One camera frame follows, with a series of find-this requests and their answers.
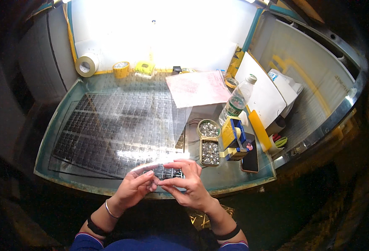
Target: blue sleeve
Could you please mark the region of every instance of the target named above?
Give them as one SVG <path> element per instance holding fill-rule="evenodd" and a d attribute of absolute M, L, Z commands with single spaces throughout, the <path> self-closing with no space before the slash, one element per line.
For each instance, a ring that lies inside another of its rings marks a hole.
<path fill-rule="evenodd" d="M 78 233 L 71 244 L 70 251 L 96 251 L 103 249 L 100 240 L 88 233 Z"/>
<path fill-rule="evenodd" d="M 249 246 L 244 241 L 241 241 L 241 242 L 238 242 L 238 243 L 225 242 L 218 249 L 218 251 L 235 251 L 235 250 L 238 250 L 238 251 L 248 251 L 249 250 Z"/>

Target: pink paper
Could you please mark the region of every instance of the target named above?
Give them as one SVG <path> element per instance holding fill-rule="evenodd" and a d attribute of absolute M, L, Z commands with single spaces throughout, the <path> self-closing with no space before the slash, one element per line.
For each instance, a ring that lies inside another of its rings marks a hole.
<path fill-rule="evenodd" d="M 231 96 L 220 71 L 169 76 L 166 83 L 177 108 L 226 103 Z"/>

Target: wrist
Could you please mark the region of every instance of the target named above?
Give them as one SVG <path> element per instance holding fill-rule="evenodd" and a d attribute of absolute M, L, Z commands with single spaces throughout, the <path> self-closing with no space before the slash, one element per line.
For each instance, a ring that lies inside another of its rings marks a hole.
<path fill-rule="evenodd" d="M 120 217 L 127 208 L 123 207 L 119 198 L 112 196 L 108 199 L 108 208 L 115 217 Z"/>
<path fill-rule="evenodd" d="M 206 207 L 202 211 L 208 215 L 214 212 L 218 207 L 221 207 L 219 201 L 210 196 L 210 198 L 207 200 Z"/>

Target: black grid of labels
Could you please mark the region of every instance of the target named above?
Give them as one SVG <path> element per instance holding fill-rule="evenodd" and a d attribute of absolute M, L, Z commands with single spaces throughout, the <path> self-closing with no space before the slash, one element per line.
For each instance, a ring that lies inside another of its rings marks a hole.
<path fill-rule="evenodd" d="M 53 156 L 95 173 L 124 177 L 132 168 L 172 153 L 172 124 L 171 100 L 86 93 L 68 118 Z M 182 177 L 163 168 L 156 175 Z"/>

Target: green bottle label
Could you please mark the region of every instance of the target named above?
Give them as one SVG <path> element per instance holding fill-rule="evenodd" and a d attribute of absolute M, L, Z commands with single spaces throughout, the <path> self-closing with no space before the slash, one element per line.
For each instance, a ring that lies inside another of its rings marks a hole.
<path fill-rule="evenodd" d="M 237 117 L 239 116 L 240 113 L 242 113 L 242 110 L 234 107 L 234 105 L 230 102 L 230 100 L 226 102 L 225 111 L 227 114 L 229 114 L 230 116 L 234 116 L 234 117 Z"/>

